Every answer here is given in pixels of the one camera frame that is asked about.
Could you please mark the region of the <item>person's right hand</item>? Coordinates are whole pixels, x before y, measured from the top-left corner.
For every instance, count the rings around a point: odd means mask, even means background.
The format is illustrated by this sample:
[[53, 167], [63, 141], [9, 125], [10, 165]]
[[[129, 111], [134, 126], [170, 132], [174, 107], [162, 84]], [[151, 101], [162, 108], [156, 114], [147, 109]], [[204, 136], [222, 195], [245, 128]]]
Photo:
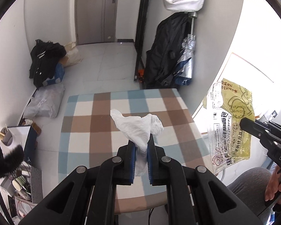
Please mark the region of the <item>person's right hand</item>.
[[265, 190], [265, 201], [272, 200], [276, 192], [278, 191], [281, 192], [281, 183], [279, 183], [280, 177], [281, 177], [280, 167], [276, 166]]

